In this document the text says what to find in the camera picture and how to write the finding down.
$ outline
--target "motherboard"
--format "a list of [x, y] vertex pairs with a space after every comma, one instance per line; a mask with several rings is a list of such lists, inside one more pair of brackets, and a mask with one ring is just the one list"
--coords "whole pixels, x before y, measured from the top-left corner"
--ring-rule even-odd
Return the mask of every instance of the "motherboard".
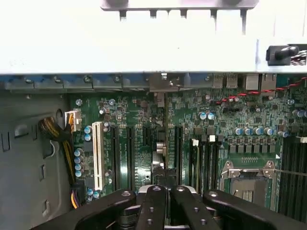
[[74, 162], [86, 202], [157, 184], [162, 168], [199, 194], [218, 188], [279, 209], [282, 175], [271, 169], [282, 168], [284, 140], [307, 131], [305, 83], [289, 87], [301, 77], [286, 75], [208, 77], [210, 88], [70, 95], [80, 116]]

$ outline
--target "pcie slot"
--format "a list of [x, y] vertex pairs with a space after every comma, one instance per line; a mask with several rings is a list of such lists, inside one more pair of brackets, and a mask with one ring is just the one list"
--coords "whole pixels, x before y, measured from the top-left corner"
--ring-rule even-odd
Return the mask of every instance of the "pcie slot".
[[177, 171], [177, 184], [182, 182], [182, 135], [183, 128], [181, 126], [175, 127], [175, 168]]
[[93, 157], [94, 157], [94, 186], [95, 190], [102, 190], [104, 182], [104, 145], [102, 122], [94, 122], [93, 128]]
[[151, 129], [149, 126], [143, 126], [143, 145], [151, 146]]
[[127, 127], [127, 174], [129, 189], [135, 190], [135, 155], [134, 155], [134, 127]]
[[113, 191], [120, 189], [120, 152], [118, 127], [111, 127], [111, 155], [112, 155], [112, 175]]

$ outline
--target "yellow wire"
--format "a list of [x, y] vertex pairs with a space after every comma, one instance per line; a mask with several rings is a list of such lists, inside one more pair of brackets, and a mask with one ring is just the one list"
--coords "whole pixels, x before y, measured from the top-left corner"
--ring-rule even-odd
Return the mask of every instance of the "yellow wire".
[[72, 206], [77, 209], [78, 206], [76, 205], [75, 201], [73, 200], [73, 194], [71, 193], [71, 203], [72, 203]]

